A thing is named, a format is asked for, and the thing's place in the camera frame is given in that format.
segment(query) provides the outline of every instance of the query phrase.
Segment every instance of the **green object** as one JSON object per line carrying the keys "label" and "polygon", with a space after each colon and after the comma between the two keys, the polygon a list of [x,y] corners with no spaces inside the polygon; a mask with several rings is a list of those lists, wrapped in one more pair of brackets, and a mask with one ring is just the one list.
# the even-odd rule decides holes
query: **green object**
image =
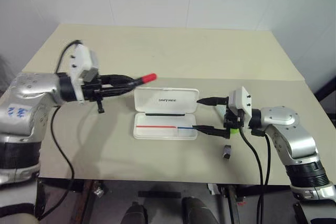
{"label": "green object", "polygon": [[236,134],[239,132],[239,129],[230,129],[231,134]]}

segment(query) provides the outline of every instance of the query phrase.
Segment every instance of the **red line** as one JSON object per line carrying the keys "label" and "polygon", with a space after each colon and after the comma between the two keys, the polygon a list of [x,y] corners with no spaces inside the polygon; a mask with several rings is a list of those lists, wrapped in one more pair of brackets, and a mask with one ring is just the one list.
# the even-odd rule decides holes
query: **red line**
{"label": "red line", "polygon": [[176,126],[137,125],[137,128],[176,128]]}

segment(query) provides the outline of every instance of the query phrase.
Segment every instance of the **white wall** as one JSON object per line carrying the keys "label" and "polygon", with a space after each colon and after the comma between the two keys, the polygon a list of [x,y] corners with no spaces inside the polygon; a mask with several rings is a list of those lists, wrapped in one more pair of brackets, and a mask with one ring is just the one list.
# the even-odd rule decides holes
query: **white wall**
{"label": "white wall", "polygon": [[0,55],[14,73],[60,22],[272,30],[313,91],[336,73],[335,0],[0,0]]}

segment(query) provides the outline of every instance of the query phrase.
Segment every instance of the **beige tabletop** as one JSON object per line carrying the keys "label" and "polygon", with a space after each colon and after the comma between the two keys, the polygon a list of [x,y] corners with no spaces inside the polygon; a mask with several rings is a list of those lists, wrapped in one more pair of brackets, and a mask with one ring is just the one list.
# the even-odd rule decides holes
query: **beige tabletop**
{"label": "beige tabletop", "polygon": [[[225,97],[244,86],[254,108],[293,108],[314,137],[329,178],[336,181],[335,128],[270,32],[60,25],[24,71],[52,72],[59,52],[73,39],[82,39],[97,53],[101,74],[137,77],[156,72],[159,78],[149,86],[196,88],[201,97]],[[230,140],[203,133],[194,141],[136,140],[133,93],[106,98],[103,105],[105,113],[98,114],[95,103],[71,102],[56,116],[56,137],[76,178],[259,183],[255,158],[239,135]],[[212,107],[199,105],[195,115],[198,124],[221,127]],[[246,135],[266,170],[265,140]],[[225,144],[232,146],[230,160],[222,159]],[[50,128],[42,144],[41,165],[41,176],[70,175]],[[273,148],[269,183],[289,184]]]}

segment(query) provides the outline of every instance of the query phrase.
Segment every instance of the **blue line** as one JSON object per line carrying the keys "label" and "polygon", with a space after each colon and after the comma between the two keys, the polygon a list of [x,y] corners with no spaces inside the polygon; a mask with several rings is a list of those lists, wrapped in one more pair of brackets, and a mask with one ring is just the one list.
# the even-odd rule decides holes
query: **blue line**
{"label": "blue line", "polygon": [[194,130],[192,127],[177,127],[178,129],[187,129],[187,130]]}

